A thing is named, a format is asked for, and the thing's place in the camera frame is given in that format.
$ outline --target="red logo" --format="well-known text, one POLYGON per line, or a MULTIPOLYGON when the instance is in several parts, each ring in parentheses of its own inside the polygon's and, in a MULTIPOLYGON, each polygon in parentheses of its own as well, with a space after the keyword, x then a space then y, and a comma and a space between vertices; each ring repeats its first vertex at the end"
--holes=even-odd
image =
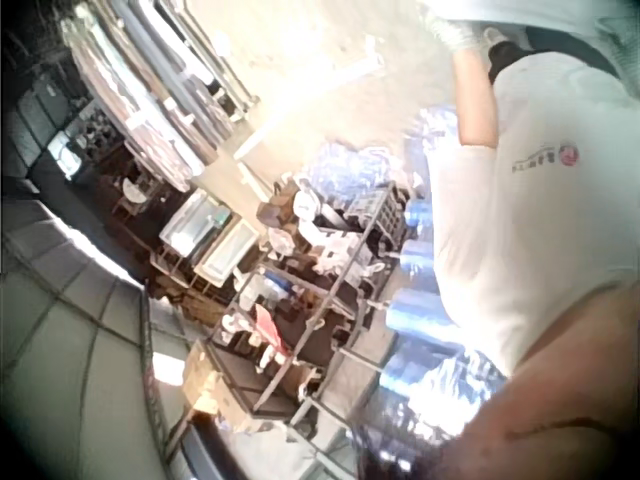
POLYGON ((562 145, 558 151, 560 161, 567 167, 573 167, 580 159, 578 149, 573 145, 562 145))

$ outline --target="blue cylindrical container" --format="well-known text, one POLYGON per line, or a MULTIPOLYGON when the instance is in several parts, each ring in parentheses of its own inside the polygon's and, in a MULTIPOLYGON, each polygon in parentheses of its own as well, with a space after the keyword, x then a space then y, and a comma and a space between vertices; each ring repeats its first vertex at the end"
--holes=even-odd
POLYGON ((433 273, 433 244, 422 240, 407 240, 400 252, 400 267, 405 272, 422 275, 433 273))
POLYGON ((433 223, 433 207, 429 200, 413 198, 407 202, 404 220, 409 227, 427 226, 433 223))
POLYGON ((387 309, 387 327, 403 335, 419 338, 447 348, 462 350, 462 329, 454 324, 440 296, 430 292, 401 288, 387 309))

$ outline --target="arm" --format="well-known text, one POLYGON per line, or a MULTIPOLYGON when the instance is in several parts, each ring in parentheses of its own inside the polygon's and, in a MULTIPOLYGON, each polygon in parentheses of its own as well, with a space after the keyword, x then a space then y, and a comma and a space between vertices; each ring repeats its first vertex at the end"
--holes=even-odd
POLYGON ((427 12, 424 23, 453 55, 460 143, 496 148, 496 99, 472 28, 465 22, 439 18, 431 11, 427 12))
POLYGON ((454 52, 453 69, 460 144, 496 148, 496 98, 480 53, 470 48, 454 52))

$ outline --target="white t-shirt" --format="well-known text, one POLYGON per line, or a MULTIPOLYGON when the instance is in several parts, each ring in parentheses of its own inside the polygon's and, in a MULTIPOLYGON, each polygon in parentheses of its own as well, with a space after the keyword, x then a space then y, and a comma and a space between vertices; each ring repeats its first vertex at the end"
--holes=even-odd
POLYGON ((639 276, 640 102, 557 53, 494 89, 497 150, 429 160, 435 271, 453 321, 511 375, 567 308, 639 276))

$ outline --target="white glove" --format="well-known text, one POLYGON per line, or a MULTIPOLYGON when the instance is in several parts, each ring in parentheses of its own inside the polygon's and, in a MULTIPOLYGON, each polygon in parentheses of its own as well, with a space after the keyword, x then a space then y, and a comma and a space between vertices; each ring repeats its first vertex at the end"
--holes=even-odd
POLYGON ((454 22, 436 16, 428 7, 420 5, 425 27, 439 39, 451 53, 464 49, 478 49, 480 44, 467 22, 454 22))

